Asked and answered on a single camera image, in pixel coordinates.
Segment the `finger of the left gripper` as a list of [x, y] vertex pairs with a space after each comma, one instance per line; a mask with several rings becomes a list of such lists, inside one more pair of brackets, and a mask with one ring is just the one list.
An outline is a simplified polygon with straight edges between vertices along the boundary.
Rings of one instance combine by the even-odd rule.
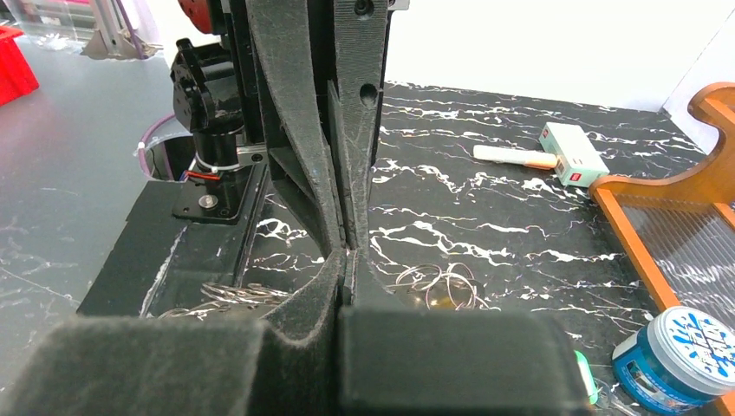
[[386, 1], [334, 2], [335, 78], [328, 84], [333, 160], [347, 245], [368, 239], [373, 163], [388, 26]]
[[249, 1], [270, 175], [281, 200], [329, 255], [341, 234], [328, 144], [317, 106], [304, 1]]

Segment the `yellow key tag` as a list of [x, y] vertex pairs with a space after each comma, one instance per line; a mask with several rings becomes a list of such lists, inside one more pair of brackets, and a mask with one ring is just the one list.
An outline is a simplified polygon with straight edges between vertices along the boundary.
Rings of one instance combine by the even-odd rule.
[[460, 303], [452, 299], [450, 294], [442, 288], [432, 288], [425, 292], [425, 305], [428, 309], [456, 310]]

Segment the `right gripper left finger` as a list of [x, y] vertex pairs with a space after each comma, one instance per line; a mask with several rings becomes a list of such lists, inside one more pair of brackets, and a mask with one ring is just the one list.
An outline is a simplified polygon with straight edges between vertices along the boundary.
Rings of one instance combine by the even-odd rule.
[[346, 257], [260, 318], [82, 317], [55, 328], [4, 415], [332, 415]]

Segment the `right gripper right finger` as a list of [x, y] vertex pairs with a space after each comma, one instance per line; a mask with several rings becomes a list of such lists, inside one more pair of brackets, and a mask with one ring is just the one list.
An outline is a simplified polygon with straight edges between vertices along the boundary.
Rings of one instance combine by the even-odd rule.
[[341, 309], [345, 415], [590, 415], [555, 318], [519, 310], [410, 309], [348, 255]]

